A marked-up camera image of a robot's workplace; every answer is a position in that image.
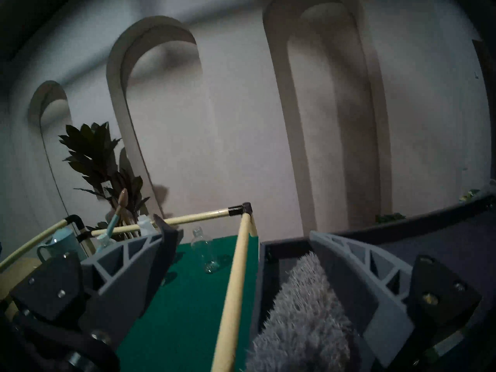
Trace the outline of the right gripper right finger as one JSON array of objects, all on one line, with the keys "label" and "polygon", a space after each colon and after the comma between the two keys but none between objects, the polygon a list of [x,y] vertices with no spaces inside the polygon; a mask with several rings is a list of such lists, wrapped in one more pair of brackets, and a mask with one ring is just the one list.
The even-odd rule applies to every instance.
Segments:
[{"label": "right gripper right finger", "polygon": [[480,293],[437,258],[311,231],[310,244],[357,334],[382,368],[425,368],[467,337]]}]

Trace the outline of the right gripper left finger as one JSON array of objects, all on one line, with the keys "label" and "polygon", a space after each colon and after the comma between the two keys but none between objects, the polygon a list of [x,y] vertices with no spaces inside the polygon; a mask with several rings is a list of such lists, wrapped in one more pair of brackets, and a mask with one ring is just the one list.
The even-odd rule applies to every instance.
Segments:
[{"label": "right gripper left finger", "polygon": [[21,313],[118,346],[142,317],[174,263],[183,229],[157,215],[159,233],[112,244],[80,261],[66,252],[42,263],[10,292]]}]

